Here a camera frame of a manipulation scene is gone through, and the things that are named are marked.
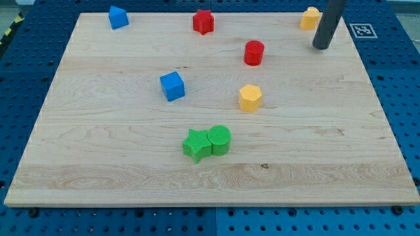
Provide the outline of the grey cylindrical robot arm stick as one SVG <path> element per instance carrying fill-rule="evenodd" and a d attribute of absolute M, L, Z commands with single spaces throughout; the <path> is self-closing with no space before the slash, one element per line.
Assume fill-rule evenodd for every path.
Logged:
<path fill-rule="evenodd" d="M 312 46 L 315 49 L 325 50 L 329 48 L 347 2 L 347 0 L 328 1 L 312 40 Z"/>

